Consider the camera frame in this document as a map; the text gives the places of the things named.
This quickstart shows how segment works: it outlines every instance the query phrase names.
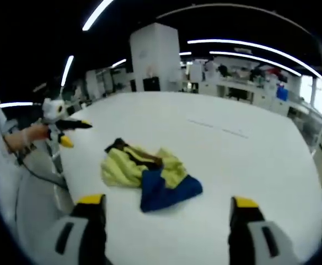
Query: fluorescent light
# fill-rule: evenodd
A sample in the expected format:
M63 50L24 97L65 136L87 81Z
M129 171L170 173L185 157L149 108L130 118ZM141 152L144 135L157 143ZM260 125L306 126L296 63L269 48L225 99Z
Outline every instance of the fluorescent light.
M180 52L179 55L191 55L191 51Z
M69 72L69 68L71 67L71 64L73 62L74 56L71 55L69 56L68 60L67 60L67 64L66 64L66 68L64 69L64 73L63 73L63 77L62 77L62 82L61 82L61 86L64 87L64 85L66 84L66 79L68 76L68 72Z
M274 52L276 54L280 54L283 57L286 57L296 63L298 63L299 65L303 66L304 68L306 68L308 71L310 71L311 73L315 74L318 78L322 79L322 75L319 74L318 72L316 72L316 70L314 70L313 68L311 68L309 65L307 65L306 63L302 62L301 60L276 49L264 46L264 45L260 45L260 44L256 44L256 43L249 43L246 41L240 41L240 40L223 40L223 39L207 39L207 40L189 40L188 44L195 44L195 43L231 43L231 44L238 44L238 45L246 45L246 46L251 46L251 47L255 47L255 48L259 48L259 49L263 49L266 51L271 51Z
M124 62L126 62L126 61L127 61L127 59L120 60L119 62L114 63L111 67L112 67L112 68L115 68L116 66L121 65L122 63L124 63Z
M103 0L99 6L95 9L95 11L91 14L91 16L88 18L88 20L85 22L85 25L83 27L83 31L87 31L91 28L91 26L94 24L96 19L101 15L101 13L106 9L106 7L109 6L110 3L112 3L113 0Z
M0 104L0 108L6 107L17 107L17 106L32 106L33 102L11 102L11 103L2 103Z
M237 54L236 52L227 52L227 51L210 51L210 54L219 54L219 55L231 55L231 56L238 56L238 57L244 57L244 58L249 58L249 59L253 59L253 60L257 60L257 61L262 61L262 62L266 62L269 63L271 65L275 65L277 67L280 67L288 72L293 73L296 76L302 76L299 72L296 72L295 70L288 68L284 65L281 65L279 63L267 60L267 59L263 59L260 57L256 57L256 56L252 56L252 55L248 55L248 54Z

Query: cable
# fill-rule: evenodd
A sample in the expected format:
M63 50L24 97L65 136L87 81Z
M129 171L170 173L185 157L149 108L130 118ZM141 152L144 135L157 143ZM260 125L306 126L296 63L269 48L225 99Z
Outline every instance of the cable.
M64 190L68 190L68 187L67 187L66 185L62 185L61 183L58 183L58 182L55 182L55 181L53 181L53 180L51 180L51 179L48 179L48 178L46 178L46 177L40 176L40 175L36 174L35 172L33 172L31 169L29 169L29 167L24 163L24 161L23 161L23 160L22 160L22 159L17 155L17 153L16 153L16 152L14 152L14 151L13 151L13 149L10 147L9 143L6 141L6 138L3 136L2 132L0 132L0 133L1 133L1 136L2 136L3 141L4 141L4 142L6 143L6 145L7 145L8 150L9 150L11 153L13 153L13 154L14 154L14 156L15 156L15 158L17 159L18 163L19 163L20 165L23 165L23 166L26 168L26 170L27 170L31 175L35 176L36 178L38 178L38 179L40 179L40 180L42 180L42 181L46 181L46 182L49 182L49 183L51 183L51 184L57 185L57 186L61 187L61 188L62 188L62 189L64 189Z

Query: white tabletop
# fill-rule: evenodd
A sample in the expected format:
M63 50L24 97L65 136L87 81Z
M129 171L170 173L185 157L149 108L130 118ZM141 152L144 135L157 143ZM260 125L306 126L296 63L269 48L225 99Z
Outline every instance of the white tabletop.
M93 128L61 148L74 201L107 196L106 255L119 264L228 264L230 198L249 197L306 260L322 235L322 192L309 149L288 118L256 106L187 93L124 93L73 115ZM107 187L104 148L117 137L156 152L171 150L203 194L144 214L139 189Z

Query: yellow cloth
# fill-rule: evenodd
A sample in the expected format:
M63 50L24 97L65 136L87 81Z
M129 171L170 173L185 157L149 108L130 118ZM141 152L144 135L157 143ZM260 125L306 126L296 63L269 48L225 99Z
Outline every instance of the yellow cloth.
M125 151L140 161L153 162L153 160L139 157L128 147L125 147ZM162 158L164 168L161 177L165 179L166 187L176 188L188 174L183 164L165 149L160 149L155 156ZM140 187L142 172L148 168L137 166L129 159L128 154L112 148L107 158L101 163L101 169L102 179L108 186Z

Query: crumpled towel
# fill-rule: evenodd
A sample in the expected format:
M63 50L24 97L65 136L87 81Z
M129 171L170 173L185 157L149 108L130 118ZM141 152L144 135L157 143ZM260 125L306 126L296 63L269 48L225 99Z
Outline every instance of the crumpled towel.
M129 145L118 148L113 144L106 149L108 156L101 163L102 179L108 186L141 187L142 211L166 208L202 193L200 182L188 175L182 162L166 149L156 153L163 167L155 168L153 160L140 157ZM133 148L147 153L140 147Z

